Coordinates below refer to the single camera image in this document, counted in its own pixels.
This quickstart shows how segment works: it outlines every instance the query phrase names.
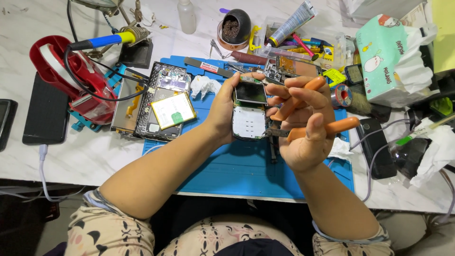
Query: red tape dispenser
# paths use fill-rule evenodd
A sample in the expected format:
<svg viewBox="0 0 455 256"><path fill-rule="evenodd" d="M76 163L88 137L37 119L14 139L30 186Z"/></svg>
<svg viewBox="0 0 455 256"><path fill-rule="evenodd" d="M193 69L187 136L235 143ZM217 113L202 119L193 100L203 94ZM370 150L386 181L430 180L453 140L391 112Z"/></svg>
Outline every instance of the red tape dispenser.
<svg viewBox="0 0 455 256"><path fill-rule="evenodd" d="M70 98L70 108L88 121L104 125L112 121L115 102L105 101L85 93L65 69L63 54L71 42L63 36L46 36L32 45L29 56L40 77L62 90ZM94 94L116 99L101 70L82 51L71 51L71 70L82 84Z"/></svg>

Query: plastic bottle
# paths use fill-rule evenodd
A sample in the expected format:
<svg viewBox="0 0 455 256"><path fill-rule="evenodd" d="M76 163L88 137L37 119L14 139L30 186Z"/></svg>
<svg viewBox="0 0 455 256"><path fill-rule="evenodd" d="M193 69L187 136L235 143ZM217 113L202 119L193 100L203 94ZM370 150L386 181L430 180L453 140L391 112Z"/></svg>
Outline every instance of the plastic bottle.
<svg viewBox="0 0 455 256"><path fill-rule="evenodd" d="M196 15L194 14L194 6L191 1L178 0L177 10L183 33L194 33L196 31Z"/></svg>

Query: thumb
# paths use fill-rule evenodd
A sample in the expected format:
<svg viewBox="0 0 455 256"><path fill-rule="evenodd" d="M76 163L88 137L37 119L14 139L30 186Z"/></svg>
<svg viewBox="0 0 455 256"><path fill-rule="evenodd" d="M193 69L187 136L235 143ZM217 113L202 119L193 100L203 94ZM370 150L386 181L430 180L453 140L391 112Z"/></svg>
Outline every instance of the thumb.
<svg viewBox="0 0 455 256"><path fill-rule="evenodd" d="M322 150L327 136L324 128L324 115L321 113L313 114L308 119L306 132L305 147L310 147L312 151Z"/></svg>
<svg viewBox="0 0 455 256"><path fill-rule="evenodd" d="M234 91L234 87L238 85L240 81L240 73L236 72L231 78L228 78L224 81L223 85L221 85L220 91L218 95L221 97L231 97L232 92Z"/></svg>

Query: hand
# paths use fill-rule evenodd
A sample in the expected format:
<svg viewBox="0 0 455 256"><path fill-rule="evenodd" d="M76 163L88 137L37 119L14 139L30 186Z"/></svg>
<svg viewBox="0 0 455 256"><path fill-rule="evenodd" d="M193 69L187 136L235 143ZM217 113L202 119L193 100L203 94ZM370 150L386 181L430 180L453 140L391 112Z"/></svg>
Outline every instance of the hand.
<svg viewBox="0 0 455 256"><path fill-rule="evenodd" d="M254 77L258 80L263 80L265 75L256 72L242 74L245 77ZM232 135L232 111L234 108L234 102L232 100L232 93L234 88L240 81L240 73L236 72L233 77L224 81L221 85L221 89L215 96L210 107L207 119L204 123L217 132L217 136L220 138L219 142L224 145L234 141Z"/></svg>
<svg viewBox="0 0 455 256"><path fill-rule="evenodd" d="M307 128L307 136L287 142L279 138L280 154L294 172L316 169L330 153L335 135L327 135L324 124L335 121L335 113L330 101L330 88L325 84L318 91L304 89L313 77L295 77L284 81L285 86L268 84L266 92L275 97L269 99L269 106L283 103L289 97L303 102L281 124L281 129Z"/></svg>

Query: blue silicone repair mat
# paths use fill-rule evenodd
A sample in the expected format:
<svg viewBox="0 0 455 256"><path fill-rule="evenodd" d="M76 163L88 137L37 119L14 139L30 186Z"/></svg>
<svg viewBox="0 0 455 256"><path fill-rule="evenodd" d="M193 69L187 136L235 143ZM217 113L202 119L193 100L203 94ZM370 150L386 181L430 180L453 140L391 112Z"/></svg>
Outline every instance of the blue silicone repair mat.
<svg viewBox="0 0 455 256"><path fill-rule="evenodd" d="M207 76L216 79L220 83L224 77L207 72L201 68L188 66L183 63L183 56L171 56L163 58L161 62L170 65L184 67L192 75ZM218 60L206 60L195 58L202 62L221 68L227 62ZM201 124L208 115L208 111L215 95L208 93L203 100L201 94L195 99L191 98L197 118L185 122L183 133ZM335 110L337 120L346 118L345 110ZM343 132L341 139L349 141L349 133ZM162 142L145 140L145 153L155 145ZM195 192L220 195L237 196L260 196L274 198L304 199L302 191L298 187L294 174L278 155L278 163L270 163L270 144L268 140L258 142L235 141L230 145L224 145L215 151L202 166L196 170L178 189L182 192ZM348 162L336 159L331 170L350 190L354 191L352 166Z"/></svg>

